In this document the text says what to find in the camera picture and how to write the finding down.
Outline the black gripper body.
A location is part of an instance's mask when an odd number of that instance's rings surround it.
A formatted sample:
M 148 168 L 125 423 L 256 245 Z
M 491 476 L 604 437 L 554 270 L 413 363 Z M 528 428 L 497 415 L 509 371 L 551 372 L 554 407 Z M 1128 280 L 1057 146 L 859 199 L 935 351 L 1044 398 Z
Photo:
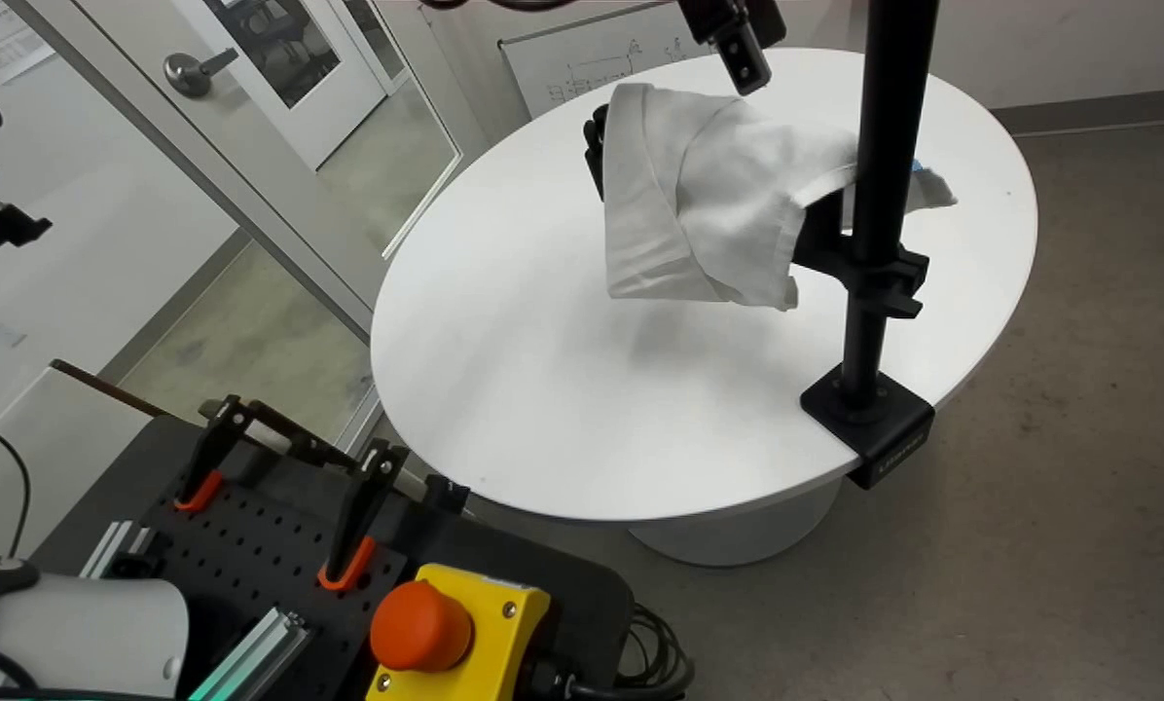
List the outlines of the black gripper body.
M 676 0 L 688 36 L 711 46 L 741 94 L 770 80 L 767 46 L 788 36 L 776 0 Z

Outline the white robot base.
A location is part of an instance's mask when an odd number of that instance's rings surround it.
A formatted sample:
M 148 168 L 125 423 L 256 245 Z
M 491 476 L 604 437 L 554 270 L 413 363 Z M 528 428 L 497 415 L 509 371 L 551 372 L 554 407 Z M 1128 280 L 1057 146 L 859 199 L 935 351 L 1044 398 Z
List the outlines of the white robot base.
M 0 556 L 0 689 L 175 698 L 191 611 L 169 581 L 82 581 Z

